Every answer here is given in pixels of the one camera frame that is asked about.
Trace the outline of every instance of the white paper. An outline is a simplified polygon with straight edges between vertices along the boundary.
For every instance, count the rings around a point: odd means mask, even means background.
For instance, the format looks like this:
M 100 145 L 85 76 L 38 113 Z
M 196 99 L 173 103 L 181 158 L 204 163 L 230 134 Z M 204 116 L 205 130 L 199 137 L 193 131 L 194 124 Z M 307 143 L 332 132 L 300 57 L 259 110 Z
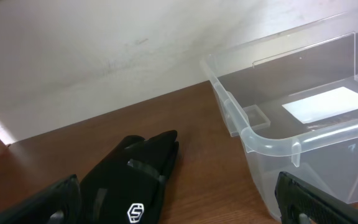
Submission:
M 302 100 L 282 105 L 303 124 L 358 109 L 358 93 L 340 87 Z

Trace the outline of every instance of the wall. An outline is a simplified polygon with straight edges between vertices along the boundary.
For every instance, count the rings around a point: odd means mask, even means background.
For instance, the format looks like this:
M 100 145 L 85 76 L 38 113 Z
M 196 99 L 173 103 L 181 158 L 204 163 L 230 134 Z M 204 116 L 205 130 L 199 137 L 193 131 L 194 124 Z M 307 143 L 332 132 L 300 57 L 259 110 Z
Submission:
M 29 138 L 205 81 L 198 61 L 212 50 L 355 7 L 351 0 L 0 1 L 0 138 Z

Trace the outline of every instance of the folded black fabric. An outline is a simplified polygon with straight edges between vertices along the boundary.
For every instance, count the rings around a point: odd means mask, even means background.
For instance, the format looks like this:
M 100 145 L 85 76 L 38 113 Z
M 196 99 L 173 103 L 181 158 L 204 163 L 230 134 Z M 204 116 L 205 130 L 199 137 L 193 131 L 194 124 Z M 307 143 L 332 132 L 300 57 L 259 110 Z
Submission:
M 60 180 L 0 213 L 7 223 L 157 223 L 178 154 L 177 132 L 125 137 L 79 184 Z
M 157 223 L 178 153 L 177 132 L 128 136 L 80 184 L 80 223 Z

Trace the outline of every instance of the clear plastic bin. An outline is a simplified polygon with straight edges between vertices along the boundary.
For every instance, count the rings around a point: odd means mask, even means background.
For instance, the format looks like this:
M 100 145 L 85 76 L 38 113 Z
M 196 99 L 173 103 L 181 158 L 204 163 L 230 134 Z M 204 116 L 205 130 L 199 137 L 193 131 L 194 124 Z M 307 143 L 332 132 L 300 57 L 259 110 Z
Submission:
M 358 202 L 358 10 L 209 55 L 201 66 L 275 219 L 280 171 Z

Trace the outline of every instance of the hexagonal logo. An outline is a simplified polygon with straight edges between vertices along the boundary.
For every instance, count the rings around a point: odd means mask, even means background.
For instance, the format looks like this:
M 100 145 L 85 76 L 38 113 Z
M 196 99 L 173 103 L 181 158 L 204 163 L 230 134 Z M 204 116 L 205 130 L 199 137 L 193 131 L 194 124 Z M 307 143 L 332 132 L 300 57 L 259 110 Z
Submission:
M 144 206 L 142 203 L 133 203 L 128 209 L 128 219 L 130 223 L 140 222 L 140 218 L 144 213 Z

